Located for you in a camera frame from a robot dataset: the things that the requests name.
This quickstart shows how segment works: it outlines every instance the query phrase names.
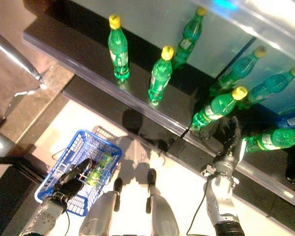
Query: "bottle neck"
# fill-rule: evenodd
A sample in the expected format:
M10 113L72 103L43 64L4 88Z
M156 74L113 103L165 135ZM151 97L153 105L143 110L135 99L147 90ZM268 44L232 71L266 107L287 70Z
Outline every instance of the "bottle neck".
M113 29L113 28L110 28L111 32L118 32L118 31L121 31L121 27L118 28L118 29Z

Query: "green plastic bottle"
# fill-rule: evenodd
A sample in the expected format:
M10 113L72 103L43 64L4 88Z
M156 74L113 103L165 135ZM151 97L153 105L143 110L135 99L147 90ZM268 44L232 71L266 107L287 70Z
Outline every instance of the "green plastic bottle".
M198 131L202 126L208 125L211 121L227 115L233 110L237 101L243 99L247 93L248 91L245 87L238 87L231 93L217 96L210 105L207 105L193 116L191 128Z
M162 100L165 88L171 78L173 68L171 59L174 54L172 46L165 46L161 58L154 64L148 97L154 106Z
M108 48L113 62L114 74L118 83L123 83L130 75L128 43L121 29L120 16L111 15L109 17L109 25L111 31L108 37Z
M195 16L184 27L182 40L179 42L176 55L173 59L173 68L181 69L186 63L202 31L202 20L207 13L202 7L198 7Z
M88 174L87 183L92 186L96 186L102 175L102 170L99 167L91 170Z
M235 82L250 74L258 59L266 55L266 47L257 47L250 55L237 60L220 79L210 87L210 96L216 97L223 92L229 92Z
M295 145L295 129L276 129L272 132L244 138L246 152L289 148Z
M262 84L249 91L247 97L238 104L240 110L249 109L252 105L266 100L271 94L283 91L295 78L295 67L290 71L272 75Z

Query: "glass shelf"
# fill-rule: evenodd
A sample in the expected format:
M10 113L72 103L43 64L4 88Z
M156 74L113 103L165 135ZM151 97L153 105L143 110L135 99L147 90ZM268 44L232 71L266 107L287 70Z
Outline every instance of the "glass shelf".
M295 60L295 0L191 0Z

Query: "gray floor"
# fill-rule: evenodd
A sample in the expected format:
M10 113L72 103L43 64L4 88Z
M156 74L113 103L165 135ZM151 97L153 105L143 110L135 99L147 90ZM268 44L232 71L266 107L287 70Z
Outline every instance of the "gray floor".
M55 62L22 42L21 32L36 16L25 9L23 0L0 0L0 34L23 54L41 73ZM0 51L0 117L16 92L34 89L38 82Z

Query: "floor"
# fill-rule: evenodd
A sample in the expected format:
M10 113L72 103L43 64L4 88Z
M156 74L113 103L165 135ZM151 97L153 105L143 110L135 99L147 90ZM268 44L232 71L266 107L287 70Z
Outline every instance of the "floor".
M46 90L39 90L33 95L13 98L17 92L37 88L39 82L0 51L0 118L6 115L11 102L13 108L0 128L0 133L15 143L21 140L73 76L50 56L23 43L22 31L36 19L36 15L28 10L38 5L35 2L0 0L0 34L43 75L47 85ZM44 1L38 11L45 9L49 2L52 0Z
M159 154L157 150L151 149L151 147L141 143L140 140L129 136L124 130L110 123L101 115L95 114L70 100L37 140L33 155L52 166L55 163L55 160L51 158L52 155L65 148L77 130L92 130L97 125L119 137L112 142L116 142L124 153L120 167L121 174L117 170L112 181L103 188L105 192L110 191L113 188L113 181L118 175L126 183L121 193L120 211L113 215L110 235L150 235L151 217L145 213L148 191L147 185L144 183L144 175L148 166L156 169L158 174L157 187L171 205L181 235L185 235L195 209L203 196L205 180L196 172L179 164L177 160ZM125 174L122 171L122 164L127 162L131 163L132 171L127 171L127 174ZM135 174L135 170L140 165L146 166L146 171L140 170L139 175ZM234 204L246 236L295 235L294 232L267 218L264 213L241 199L234 198ZM214 235L214 228L207 216L205 205L206 202L200 209L191 232ZM78 235L82 221L82 218L70 214L70 222L75 223L70 224L69 236ZM64 234L67 225L68 219L63 214L50 235Z

